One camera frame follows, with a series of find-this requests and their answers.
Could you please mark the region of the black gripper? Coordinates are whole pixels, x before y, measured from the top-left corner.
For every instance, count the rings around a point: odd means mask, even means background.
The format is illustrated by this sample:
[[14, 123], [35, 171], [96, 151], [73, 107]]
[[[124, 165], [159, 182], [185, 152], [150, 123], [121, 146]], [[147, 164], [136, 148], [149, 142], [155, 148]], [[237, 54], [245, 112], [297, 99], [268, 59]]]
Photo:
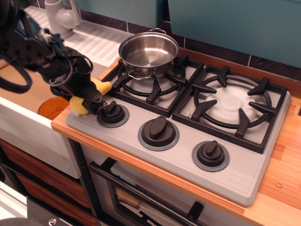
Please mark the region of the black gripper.
[[40, 58], [40, 74], [56, 95], [85, 99], [82, 106], [97, 115], [107, 103], [91, 81], [92, 62], [82, 54], [51, 54]]

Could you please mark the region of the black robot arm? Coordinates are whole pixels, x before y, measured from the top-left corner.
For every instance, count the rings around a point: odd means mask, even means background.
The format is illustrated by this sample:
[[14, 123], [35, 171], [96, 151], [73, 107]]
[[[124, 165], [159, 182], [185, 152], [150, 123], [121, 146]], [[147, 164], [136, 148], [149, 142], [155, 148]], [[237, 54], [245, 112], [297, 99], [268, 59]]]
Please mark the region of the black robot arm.
[[14, 93], [25, 93], [32, 85], [28, 70], [38, 72], [51, 92], [70, 101], [83, 99], [81, 106], [91, 114], [105, 108], [102, 93], [91, 81], [92, 62], [85, 55], [66, 47], [59, 34], [41, 28], [16, 0], [0, 2], [0, 57], [24, 78], [20, 85], [4, 78], [0, 87]]

